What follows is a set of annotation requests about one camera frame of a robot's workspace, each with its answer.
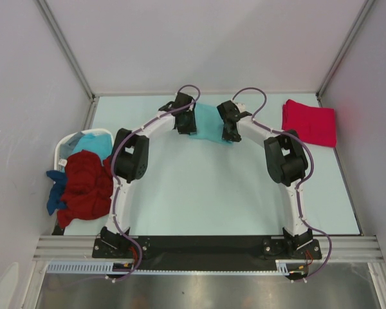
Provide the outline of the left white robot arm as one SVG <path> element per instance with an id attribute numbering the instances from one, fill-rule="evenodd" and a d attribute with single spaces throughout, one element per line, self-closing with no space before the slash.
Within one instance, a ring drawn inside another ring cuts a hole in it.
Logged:
<path id="1" fill-rule="evenodd" d="M 147 171 L 150 139 L 172 130 L 189 135 L 196 132 L 194 109 L 200 96 L 192 97 L 181 91 L 173 101 L 162 106 L 155 117 L 135 130 L 120 129 L 111 155 L 113 195 L 100 240 L 115 257 L 122 257 L 134 248 L 142 253 L 141 246 L 129 236 L 129 213 L 134 190 Z"/>

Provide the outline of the teal t-shirt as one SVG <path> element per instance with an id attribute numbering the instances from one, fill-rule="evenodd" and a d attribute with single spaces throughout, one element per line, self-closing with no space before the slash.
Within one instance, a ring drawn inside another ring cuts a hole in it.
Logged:
<path id="1" fill-rule="evenodd" d="M 197 103 L 195 110 L 196 133 L 189 137 L 208 140 L 218 144 L 230 145 L 232 142 L 223 140 L 223 120 L 215 106 Z"/>

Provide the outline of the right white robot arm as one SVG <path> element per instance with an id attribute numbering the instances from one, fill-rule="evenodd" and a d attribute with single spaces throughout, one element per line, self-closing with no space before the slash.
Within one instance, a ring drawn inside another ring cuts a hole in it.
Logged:
<path id="1" fill-rule="evenodd" d="M 291 258 L 299 258 L 313 241 L 302 197 L 308 159 L 296 131 L 280 132 L 260 124 L 243 107 L 231 100 L 217 106 L 223 121 L 222 139 L 240 142 L 245 137 L 264 149 L 268 174 L 279 185 L 284 203 L 284 251 Z"/>

